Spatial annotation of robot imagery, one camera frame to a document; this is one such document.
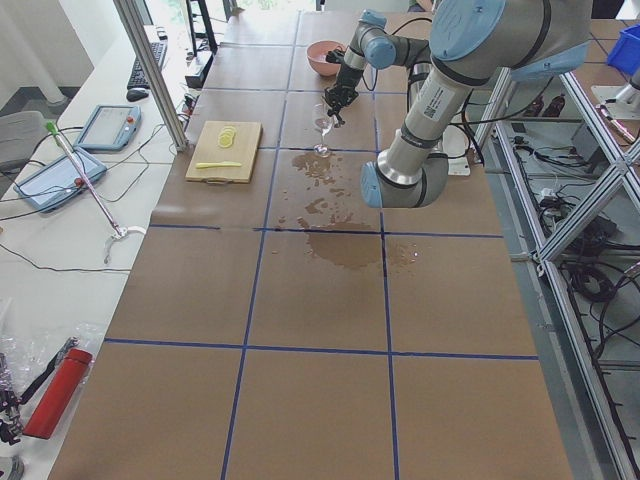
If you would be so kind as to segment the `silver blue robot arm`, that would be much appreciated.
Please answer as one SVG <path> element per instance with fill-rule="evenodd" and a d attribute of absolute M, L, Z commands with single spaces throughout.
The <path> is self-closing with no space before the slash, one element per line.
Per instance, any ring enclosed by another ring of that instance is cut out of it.
<path fill-rule="evenodd" d="M 390 147 L 361 170 L 361 193 L 373 208 L 424 207 L 448 179 L 438 144 L 469 93 L 499 68 L 516 81 L 553 77 L 580 66 L 588 51 L 589 1 L 443 1 L 428 39 L 385 31 L 385 17 L 364 11 L 326 89 L 332 116 L 357 97 L 365 67 L 431 68 Z"/>

